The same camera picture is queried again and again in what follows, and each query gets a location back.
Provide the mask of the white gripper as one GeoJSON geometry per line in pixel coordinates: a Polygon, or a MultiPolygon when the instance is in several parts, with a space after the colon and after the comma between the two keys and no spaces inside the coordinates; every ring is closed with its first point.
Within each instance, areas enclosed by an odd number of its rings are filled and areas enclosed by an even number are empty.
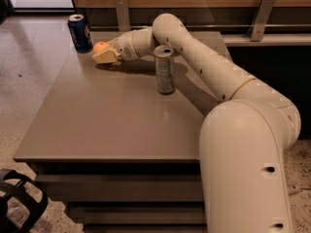
{"type": "Polygon", "coordinates": [[[111,40],[112,49],[95,50],[92,59],[97,64],[110,64],[120,61],[131,61],[139,58],[133,45],[134,32],[125,32],[121,36],[111,40]]]}

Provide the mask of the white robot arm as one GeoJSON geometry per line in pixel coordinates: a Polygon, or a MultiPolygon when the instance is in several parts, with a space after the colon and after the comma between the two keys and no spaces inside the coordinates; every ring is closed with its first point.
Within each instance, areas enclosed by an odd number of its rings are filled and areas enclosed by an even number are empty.
{"type": "Polygon", "coordinates": [[[294,103],[194,38],[171,14],[96,44],[93,59],[136,60],[163,45],[180,54],[220,101],[199,137],[208,233],[294,233],[283,159],[301,128],[294,103]]]}

